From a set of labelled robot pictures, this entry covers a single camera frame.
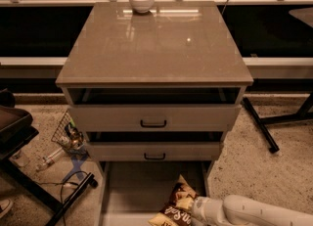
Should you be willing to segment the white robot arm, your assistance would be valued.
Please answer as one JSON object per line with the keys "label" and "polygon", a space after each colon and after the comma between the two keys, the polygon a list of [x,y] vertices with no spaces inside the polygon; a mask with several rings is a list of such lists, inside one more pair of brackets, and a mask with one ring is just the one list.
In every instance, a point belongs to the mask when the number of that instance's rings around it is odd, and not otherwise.
{"label": "white robot arm", "polygon": [[210,226],[313,226],[313,215],[230,195],[223,201],[209,197],[184,198],[176,204]]}

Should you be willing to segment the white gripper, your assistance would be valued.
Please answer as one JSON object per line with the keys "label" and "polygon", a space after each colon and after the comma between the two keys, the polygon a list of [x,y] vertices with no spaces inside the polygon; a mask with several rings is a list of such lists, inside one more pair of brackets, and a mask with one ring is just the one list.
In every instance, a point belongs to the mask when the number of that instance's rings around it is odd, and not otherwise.
{"label": "white gripper", "polygon": [[223,202],[208,197],[183,198],[176,202],[176,206],[198,221],[210,226],[229,226],[223,210]]}

